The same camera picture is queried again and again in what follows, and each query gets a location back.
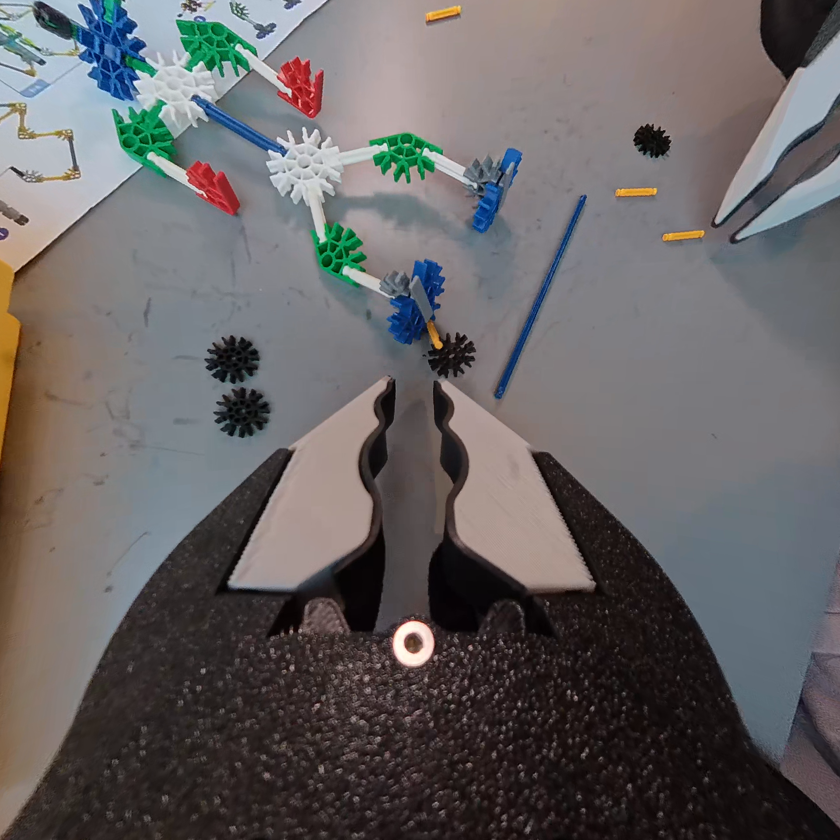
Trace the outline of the printed instruction sheet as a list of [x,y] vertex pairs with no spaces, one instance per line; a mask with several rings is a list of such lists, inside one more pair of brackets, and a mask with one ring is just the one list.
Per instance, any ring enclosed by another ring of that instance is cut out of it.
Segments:
[[2,2],[2,261],[18,269],[141,167],[229,215],[226,174],[175,141],[204,121],[264,151],[218,107],[253,72],[313,119],[323,71],[265,58],[323,2]]

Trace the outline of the grey desk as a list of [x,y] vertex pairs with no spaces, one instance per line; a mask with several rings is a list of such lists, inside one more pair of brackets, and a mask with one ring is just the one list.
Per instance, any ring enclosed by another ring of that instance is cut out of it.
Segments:
[[[329,218],[370,272],[435,259],[440,321],[476,342],[458,385],[552,453],[663,566],[703,627],[751,734],[781,756],[838,549],[838,205],[731,246],[709,227],[774,101],[759,2],[330,2],[272,57],[325,69],[319,127],[343,148],[414,131],[465,163],[523,162],[485,235],[439,174],[343,175]],[[634,146],[643,124],[666,156]],[[388,307],[315,265],[307,208],[266,156],[189,130],[240,196],[230,217],[138,172],[17,278],[23,340],[2,473],[2,795],[26,797],[105,644],[150,574],[278,447],[396,378],[379,478],[380,623],[426,608],[448,483],[433,378]],[[615,197],[657,187],[652,197]],[[581,219],[501,400],[493,396],[574,207]],[[700,240],[662,235],[703,229]],[[223,337],[257,373],[205,368]],[[252,437],[215,423],[262,392]]]

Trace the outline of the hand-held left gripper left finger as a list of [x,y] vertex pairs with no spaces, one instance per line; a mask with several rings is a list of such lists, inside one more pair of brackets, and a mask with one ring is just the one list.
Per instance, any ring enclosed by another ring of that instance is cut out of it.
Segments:
[[396,383],[384,376],[285,454],[226,579],[230,592],[284,595],[275,628],[299,627],[331,599],[352,631],[375,628],[385,570],[382,499]]

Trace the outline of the long blue toy rod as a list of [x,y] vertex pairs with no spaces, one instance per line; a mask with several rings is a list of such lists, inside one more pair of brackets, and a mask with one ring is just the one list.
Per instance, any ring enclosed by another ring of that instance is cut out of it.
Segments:
[[528,313],[528,316],[523,323],[519,336],[517,337],[516,342],[513,344],[505,367],[503,368],[500,378],[498,380],[497,386],[493,392],[493,396],[498,401],[501,400],[504,395],[506,394],[512,376],[517,368],[517,365],[520,361],[524,348],[529,341],[529,336],[532,332],[532,329],[537,321],[541,309],[543,307],[543,303],[545,302],[546,297],[548,296],[549,290],[551,288],[553,278],[557,272],[557,269],[560,266],[560,262],[564,257],[564,253],[567,250],[569,243],[571,241],[572,236],[574,235],[574,231],[581,219],[583,214],[585,204],[587,201],[587,195],[583,194],[578,198],[578,201],[574,207],[574,211],[570,216],[570,220],[566,225],[565,230],[563,231],[563,236],[560,240],[558,248],[556,249],[553,261],[550,264],[550,267],[542,280],[542,284],[539,288],[539,291],[532,302],[531,309]]

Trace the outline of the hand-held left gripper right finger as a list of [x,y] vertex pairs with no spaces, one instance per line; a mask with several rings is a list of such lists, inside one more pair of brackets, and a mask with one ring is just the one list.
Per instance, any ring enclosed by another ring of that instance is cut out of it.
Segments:
[[453,486],[428,568],[437,625],[480,625],[514,602],[547,625],[538,596],[592,594],[596,582],[530,444],[446,381],[434,384],[440,462]]

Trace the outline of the yellow plastic bin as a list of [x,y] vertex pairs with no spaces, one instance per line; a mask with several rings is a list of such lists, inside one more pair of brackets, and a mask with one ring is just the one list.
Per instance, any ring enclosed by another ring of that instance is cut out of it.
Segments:
[[20,336],[20,322],[9,311],[14,278],[12,267],[1,261],[1,449],[4,447]]

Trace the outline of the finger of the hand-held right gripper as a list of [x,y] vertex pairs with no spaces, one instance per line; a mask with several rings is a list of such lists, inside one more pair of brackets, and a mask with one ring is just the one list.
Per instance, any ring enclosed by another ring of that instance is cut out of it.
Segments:
[[737,244],[839,197],[839,149],[832,148],[773,201],[730,236]]
[[799,67],[733,177],[711,225],[722,226],[769,181],[778,163],[825,123],[838,100],[838,56]]

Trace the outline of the colourful toy rod model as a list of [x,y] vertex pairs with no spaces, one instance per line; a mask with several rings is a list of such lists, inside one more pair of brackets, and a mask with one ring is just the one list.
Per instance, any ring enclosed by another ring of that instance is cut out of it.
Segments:
[[311,239],[320,268],[353,287],[362,287],[386,298],[393,307],[388,318],[393,338],[410,345],[427,336],[426,324],[434,320],[438,298],[444,292],[442,267],[418,260],[409,273],[393,271],[384,278],[369,275],[363,263],[362,241],[350,228],[329,224],[324,212],[327,196],[335,194],[344,169],[371,162],[394,181],[410,183],[412,175],[424,179],[441,172],[461,184],[476,200],[472,228],[485,233],[493,224],[522,162],[522,153],[509,148],[495,161],[491,156],[462,165],[443,150],[412,132],[388,134],[359,149],[341,151],[316,129],[301,131],[297,139],[272,140],[240,122],[217,105],[216,80],[225,69],[235,74],[255,72],[269,81],[284,102],[313,119],[322,106],[323,72],[311,73],[308,60],[295,58],[278,70],[257,55],[254,45],[224,24],[206,20],[179,20],[184,52],[172,61],[162,56],[143,58],[144,42],[133,36],[135,22],[121,2],[80,5],[84,24],[72,20],[44,2],[34,3],[36,24],[81,47],[80,59],[91,66],[89,77],[98,88],[124,102],[136,101],[123,116],[112,111],[119,147],[135,163],[190,188],[205,202],[229,215],[239,210],[239,200],[223,172],[197,162],[187,169],[175,163],[175,134],[196,127],[200,119],[213,121],[268,153],[271,184],[294,204],[304,203],[313,222]]

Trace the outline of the person's beige shirt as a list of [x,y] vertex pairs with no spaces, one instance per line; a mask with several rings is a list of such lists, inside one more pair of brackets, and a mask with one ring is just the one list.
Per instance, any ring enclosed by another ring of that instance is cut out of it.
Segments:
[[824,615],[781,763],[784,775],[839,822],[839,568]]

